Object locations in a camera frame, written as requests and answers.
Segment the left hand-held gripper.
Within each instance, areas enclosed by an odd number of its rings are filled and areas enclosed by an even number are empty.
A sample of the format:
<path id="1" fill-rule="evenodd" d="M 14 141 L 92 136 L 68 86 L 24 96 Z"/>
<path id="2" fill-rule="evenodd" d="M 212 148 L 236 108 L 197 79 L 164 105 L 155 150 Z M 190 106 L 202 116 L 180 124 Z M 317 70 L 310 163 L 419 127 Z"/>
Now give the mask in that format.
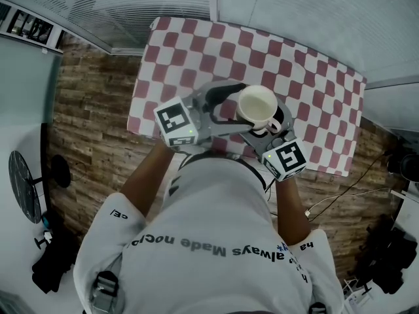
<path id="1" fill-rule="evenodd" d="M 207 82 L 198 93 L 176 96 L 155 108 L 155 120 L 165 144 L 169 147 L 199 145 L 212 137 L 251 131 L 254 123 L 248 120 L 220 121 L 213 114 L 216 106 L 246 87 L 235 80 Z"/>

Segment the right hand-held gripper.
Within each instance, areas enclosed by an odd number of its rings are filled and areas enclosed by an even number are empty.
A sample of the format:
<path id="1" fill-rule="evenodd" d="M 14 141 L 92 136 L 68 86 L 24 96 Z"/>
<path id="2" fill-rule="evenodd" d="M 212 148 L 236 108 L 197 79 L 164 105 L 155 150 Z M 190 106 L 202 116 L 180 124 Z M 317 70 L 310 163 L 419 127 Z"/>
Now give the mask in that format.
<path id="1" fill-rule="evenodd" d="M 291 111 L 282 101 L 278 102 L 275 120 L 262 130 L 250 130 L 240 136 L 274 178 L 284 181 L 306 168 L 306 152 L 304 143 L 295 135 Z"/>

